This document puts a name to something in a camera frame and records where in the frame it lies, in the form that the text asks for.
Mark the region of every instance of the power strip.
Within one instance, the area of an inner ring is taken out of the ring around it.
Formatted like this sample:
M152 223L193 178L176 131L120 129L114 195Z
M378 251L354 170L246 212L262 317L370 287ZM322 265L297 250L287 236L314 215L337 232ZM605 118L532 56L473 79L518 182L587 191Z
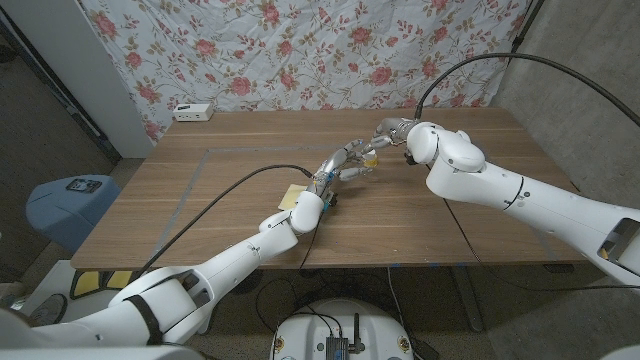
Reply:
M178 121L207 121L213 115L213 104L178 104L173 115Z

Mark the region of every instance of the blue chair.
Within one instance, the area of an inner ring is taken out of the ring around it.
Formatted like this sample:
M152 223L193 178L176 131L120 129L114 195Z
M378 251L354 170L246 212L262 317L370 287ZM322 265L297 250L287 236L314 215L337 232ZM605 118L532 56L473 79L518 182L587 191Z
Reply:
M27 201L27 220L51 241L75 253L120 194L106 175L82 175L38 185Z

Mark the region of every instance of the floral wallpaper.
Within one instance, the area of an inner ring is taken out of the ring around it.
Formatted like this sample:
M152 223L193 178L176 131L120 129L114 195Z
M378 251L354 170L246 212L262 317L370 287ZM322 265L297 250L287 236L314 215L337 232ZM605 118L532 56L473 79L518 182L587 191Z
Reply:
M509 51L529 0L82 0L157 142L178 103L216 111L414 107L443 71ZM425 105L486 106L506 62L451 75Z

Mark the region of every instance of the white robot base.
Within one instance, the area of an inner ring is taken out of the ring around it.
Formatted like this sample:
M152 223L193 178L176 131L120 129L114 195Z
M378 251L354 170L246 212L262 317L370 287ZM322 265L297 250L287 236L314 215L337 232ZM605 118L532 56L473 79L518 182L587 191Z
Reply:
M402 325L386 312L363 301L336 298L303 307L286 319L276 330L270 359L412 360L413 349Z

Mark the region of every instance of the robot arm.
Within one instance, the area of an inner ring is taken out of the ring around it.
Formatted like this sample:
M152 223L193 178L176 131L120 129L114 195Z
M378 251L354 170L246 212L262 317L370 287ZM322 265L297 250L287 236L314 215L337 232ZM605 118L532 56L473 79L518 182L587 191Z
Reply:
M320 166L312 182L289 211L275 214L260 232L196 266L164 267L135 280L122 289L109 307L71 323L29 328L0 313L7 331L0 331L0 348L52 348L93 346L142 346L184 343L208 326L214 306L258 266L298 243L297 235L312 231L333 197L334 179L348 181L371 169L343 170L360 163L362 153L354 140Z
M365 150L403 142L410 163L432 165L426 183L436 195L504 211L565 241L620 282L640 285L640 210L590 200L493 165L466 133L432 123L385 119Z

